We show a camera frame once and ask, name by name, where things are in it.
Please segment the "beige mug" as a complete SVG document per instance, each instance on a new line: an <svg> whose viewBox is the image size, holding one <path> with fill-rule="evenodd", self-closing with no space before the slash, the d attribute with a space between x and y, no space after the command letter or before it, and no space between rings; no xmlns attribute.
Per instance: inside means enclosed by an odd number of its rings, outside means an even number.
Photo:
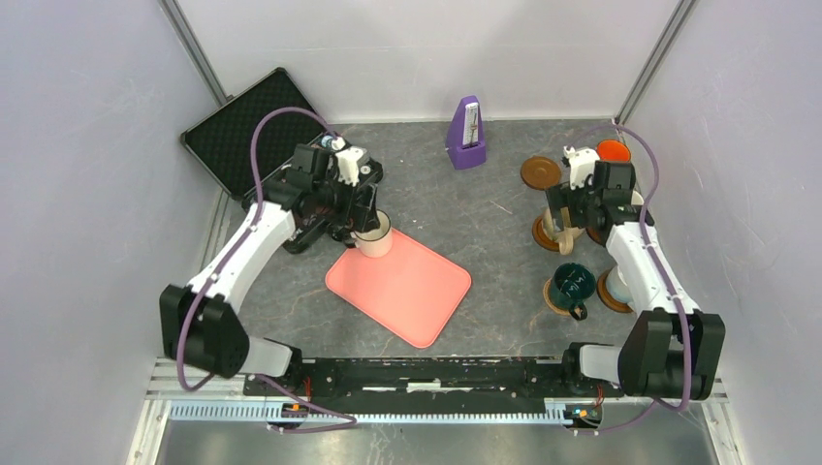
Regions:
<svg viewBox="0 0 822 465"><path fill-rule="evenodd" d="M584 229L572 225L568 207L561 207L558 213L548 207L543 214L543 231L547 238L557 245L559 254L563 256L573 252L576 240L585 232Z"/></svg>

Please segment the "white ribbed black-rimmed mug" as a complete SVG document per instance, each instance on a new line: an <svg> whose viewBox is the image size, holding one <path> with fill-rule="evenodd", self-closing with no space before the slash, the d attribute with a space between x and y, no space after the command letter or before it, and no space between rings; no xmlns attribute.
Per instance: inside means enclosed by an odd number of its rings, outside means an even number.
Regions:
<svg viewBox="0 0 822 465"><path fill-rule="evenodd" d="M368 232L353 232L355 247L366 257L376 259L386 256L393 247L393 228L390 216L377 210L378 226Z"/></svg>

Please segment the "brown wooden coaster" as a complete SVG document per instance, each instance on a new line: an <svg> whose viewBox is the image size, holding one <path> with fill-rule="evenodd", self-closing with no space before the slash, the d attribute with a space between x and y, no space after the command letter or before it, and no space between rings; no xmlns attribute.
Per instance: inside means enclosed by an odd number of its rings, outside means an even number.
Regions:
<svg viewBox="0 0 822 465"><path fill-rule="evenodd" d="M596 229L588 227L585 229L588 237L600 246L605 246L607 239Z"/></svg>
<svg viewBox="0 0 822 465"><path fill-rule="evenodd" d="M630 314L634 310L624 302L615 299L607 289L607 279L611 271L604 271L597 279L596 292L603 304L614 312L621 314Z"/></svg>
<svg viewBox="0 0 822 465"><path fill-rule="evenodd" d="M536 218L531 228L532 236L538 245L563 256L573 252L575 241L583 232L579 228L569 228L561 234L549 234L545 227L544 217Z"/></svg>
<svg viewBox="0 0 822 465"><path fill-rule="evenodd" d="M522 182L531 189L546 190L561 180L561 169L557 162L543 156L534 156L521 165Z"/></svg>

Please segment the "dark green mug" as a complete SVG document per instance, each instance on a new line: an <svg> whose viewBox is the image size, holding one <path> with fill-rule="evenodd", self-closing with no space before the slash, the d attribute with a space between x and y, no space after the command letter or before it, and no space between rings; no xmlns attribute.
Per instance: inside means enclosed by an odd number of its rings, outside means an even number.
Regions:
<svg viewBox="0 0 822 465"><path fill-rule="evenodd" d="M593 273L580 263L564 263L553 274L556 284L563 286L575 298L571 318L583 321L588 317L585 302L596 291L597 280Z"/></svg>

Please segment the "woven rattan coaster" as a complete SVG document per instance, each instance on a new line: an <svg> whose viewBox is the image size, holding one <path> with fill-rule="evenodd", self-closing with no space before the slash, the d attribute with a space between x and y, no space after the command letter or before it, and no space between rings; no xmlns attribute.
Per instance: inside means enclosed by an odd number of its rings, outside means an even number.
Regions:
<svg viewBox="0 0 822 465"><path fill-rule="evenodd" d="M575 298L554 278L550 278L544 285L543 298L547 305L557 314L570 317L574 312Z"/></svg>

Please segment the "orange mug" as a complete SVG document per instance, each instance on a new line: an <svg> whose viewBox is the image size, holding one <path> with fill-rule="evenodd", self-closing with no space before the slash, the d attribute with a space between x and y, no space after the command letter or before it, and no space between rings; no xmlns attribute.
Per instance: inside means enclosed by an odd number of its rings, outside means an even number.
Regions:
<svg viewBox="0 0 822 465"><path fill-rule="evenodd" d="M630 149L617 139L605 139L596 146L599 158L606 162L630 163L632 153Z"/></svg>

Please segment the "white mug blue handle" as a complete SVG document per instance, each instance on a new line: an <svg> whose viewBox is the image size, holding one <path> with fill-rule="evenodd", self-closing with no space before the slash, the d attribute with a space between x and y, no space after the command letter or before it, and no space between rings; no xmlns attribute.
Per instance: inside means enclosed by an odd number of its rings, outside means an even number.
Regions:
<svg viewBox="0 0 822 465"><path fill-rule="evenodd" d="M636 207L642 207L644 205L644 198L638 191L632 192L631 205Z"/></svg>

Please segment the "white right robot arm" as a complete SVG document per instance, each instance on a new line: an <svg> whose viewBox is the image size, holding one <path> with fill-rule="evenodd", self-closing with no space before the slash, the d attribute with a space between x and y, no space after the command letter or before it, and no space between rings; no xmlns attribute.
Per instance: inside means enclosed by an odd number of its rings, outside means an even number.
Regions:
<svg viewBox="0 0 822 465"><path fill-rule="evenodd" d="M555 226L593 231L615 267L601 279L603 302L628 306L637 320L621 346L574 343L559 370L562 387L584 395L598 381L627 395L702 401L712 391L726 334L703 312L668 264L646 202L634 201L632 164L565 158L567 181L546 192Z"/></svg>

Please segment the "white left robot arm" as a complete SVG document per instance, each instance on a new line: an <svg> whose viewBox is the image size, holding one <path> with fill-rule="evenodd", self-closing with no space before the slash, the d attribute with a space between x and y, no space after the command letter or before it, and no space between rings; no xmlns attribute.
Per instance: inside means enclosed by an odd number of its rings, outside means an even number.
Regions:
<svg viewBox="0 0 822 465"><path fill-rule="evenodd" d="M259 199L217 256L184 286L159 297L162 343L178 376L187 366L212 376L268 375L281 394L297 392L304 369L295 348L250 336L238 318L251 285L273 254L298 254L328 233L352 246L354 233L378 226L381 163L351 144L339 150L300 144L289 162L262 182Z"/></svg>

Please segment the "pink plastic tray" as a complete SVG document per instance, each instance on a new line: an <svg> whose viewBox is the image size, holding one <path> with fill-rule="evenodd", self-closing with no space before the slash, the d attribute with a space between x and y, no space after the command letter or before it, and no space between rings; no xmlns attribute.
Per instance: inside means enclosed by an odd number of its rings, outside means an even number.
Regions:
<svg viewBox="0 0 822 465"><path fill-rule="evenodd" d="M412 237L392 230L383 257L345 251L325 277L327 288L414 348L430 347L472 285L467 270Z"/></svg>

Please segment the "purple metronome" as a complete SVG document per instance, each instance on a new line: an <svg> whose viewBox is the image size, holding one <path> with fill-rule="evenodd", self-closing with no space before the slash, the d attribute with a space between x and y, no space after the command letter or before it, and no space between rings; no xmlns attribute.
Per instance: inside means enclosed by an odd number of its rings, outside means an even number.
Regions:
<svg viewBox="0 0 822 465"><path fill-rule="evenodd" d="M451 120L445 147L455 170L467 170L483 165L487 146L479 99L463 97Z"/></svg>

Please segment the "black poker chip case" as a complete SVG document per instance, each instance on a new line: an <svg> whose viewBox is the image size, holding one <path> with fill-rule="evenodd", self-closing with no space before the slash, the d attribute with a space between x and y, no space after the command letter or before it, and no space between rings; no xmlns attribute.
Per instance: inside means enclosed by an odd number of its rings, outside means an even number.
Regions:
<svg viewBox="0 0 822 465"><path fill-rule="evenodd" d="M277 68L184 131L180 142L232 200L249 210L263 197L263 183L280 177L291 164L297 145L332 150L336 136L342 135L315 112L288 73ZM304 252L324 234L331 236L331 224L324 219L295 217L295 224L283 245L291 254Z"/></svg>

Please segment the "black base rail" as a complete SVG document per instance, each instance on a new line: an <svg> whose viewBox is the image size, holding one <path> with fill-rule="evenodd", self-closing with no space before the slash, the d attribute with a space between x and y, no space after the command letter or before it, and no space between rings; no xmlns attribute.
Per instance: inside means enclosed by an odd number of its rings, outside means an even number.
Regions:
<svg viewBox="0 0 822 465"><path fill-rule="evenodd" d="M554 356L304 358L276 381L346 414L537 414L547 399L623 395L609 382L571 374Z"/></svg>

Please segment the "aluminium frame rail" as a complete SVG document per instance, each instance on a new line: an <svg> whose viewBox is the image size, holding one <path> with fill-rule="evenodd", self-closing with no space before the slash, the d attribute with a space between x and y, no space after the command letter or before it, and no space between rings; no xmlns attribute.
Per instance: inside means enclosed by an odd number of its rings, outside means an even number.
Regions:
<svg viewBox="0 0 822 465"><path fill-rule="evenodd" d="M590 423L610 405L643 410L647 401L616 385L565 374L555 357L306 358L277 382L255 374L214 377L181 388L174 362L157 360L147 395L169 399L173 419L304 423L561 424Z"/></svg>

